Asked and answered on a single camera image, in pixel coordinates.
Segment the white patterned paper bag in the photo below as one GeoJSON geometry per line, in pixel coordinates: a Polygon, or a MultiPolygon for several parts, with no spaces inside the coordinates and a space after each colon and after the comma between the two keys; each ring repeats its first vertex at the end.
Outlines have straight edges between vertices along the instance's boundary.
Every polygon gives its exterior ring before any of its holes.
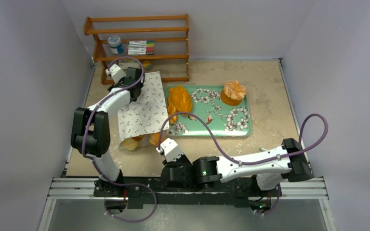
{"type": "Polygon", "coordinates": [[[160,72],[145,73],[144,86],[136,102],[118,111],[119,149],[127,138],[144,135],[138,147],[151,145],[148,135],[168,130],[168,118],[160,72]]]}

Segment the orange braided fake bread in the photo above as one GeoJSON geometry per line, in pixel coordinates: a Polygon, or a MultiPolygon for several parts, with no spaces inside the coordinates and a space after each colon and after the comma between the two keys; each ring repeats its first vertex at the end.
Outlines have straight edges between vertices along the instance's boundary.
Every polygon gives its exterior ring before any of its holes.
{"type": "Polygon", "coordinates": [[[173,115],[175,113],[178,113],[178,108],[177,106],[174,104],[174,103],[168,103],[167,105],[167,111],[168,111],[168,115],[170,117],[169,119],[169,124],[170,125],[173,125],[177,122],[178,120],[178,116],[177,115],[173,115]]]}

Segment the long orange fake baguette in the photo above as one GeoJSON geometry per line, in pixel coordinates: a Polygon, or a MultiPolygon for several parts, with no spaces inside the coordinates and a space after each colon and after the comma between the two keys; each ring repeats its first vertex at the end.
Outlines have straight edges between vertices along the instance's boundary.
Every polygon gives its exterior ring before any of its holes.
{"type": "Polygon", "coordinates": [[[148,135],[148,141],[150,142],[151,145],[153,145],[154,147],[158,147],[158,141],[160,140],[160,142],[164,142],[167,138],[167,135],[166,135],[166,132],[163,131],[162,134],[160,135],[159,132],[157,133],[152,133],[152,134],[149,134],[148,135]]]}

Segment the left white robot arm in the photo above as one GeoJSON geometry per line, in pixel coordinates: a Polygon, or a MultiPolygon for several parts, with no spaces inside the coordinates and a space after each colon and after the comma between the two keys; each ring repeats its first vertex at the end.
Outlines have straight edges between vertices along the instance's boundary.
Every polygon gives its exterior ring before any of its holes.
{"type": "Polygon", "coordinates": [[[115,82],[108,88],[108,94],[88,108],[79,107],[75,110],[70,143],[72,148],[91,161],[99,179],[107,182],[106,191],[118,197],[123,194],[126,183],[109,152],[109,119],[124,106],[137,100],[144,85],[145,74],[143,68],[129,67],[123,71],[116,64],[109,68],[108,74],[115,82]]]}

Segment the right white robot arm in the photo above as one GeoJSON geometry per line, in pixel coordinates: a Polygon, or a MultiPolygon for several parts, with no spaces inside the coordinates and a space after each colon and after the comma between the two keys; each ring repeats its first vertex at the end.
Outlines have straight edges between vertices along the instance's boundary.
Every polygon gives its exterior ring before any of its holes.
{"type": "Polygon", "coordinates": [[[314,177],[301,145],[292,138],[284,139],[280,146],[268,151],[236,158],[204,156],[194,162],[170,138],[156,150],[165,158],[161,180],[167,187],[208,189],[217,182],[255,176],[252,192],[262,196],[282,180],[301,182],[314,177]]]}

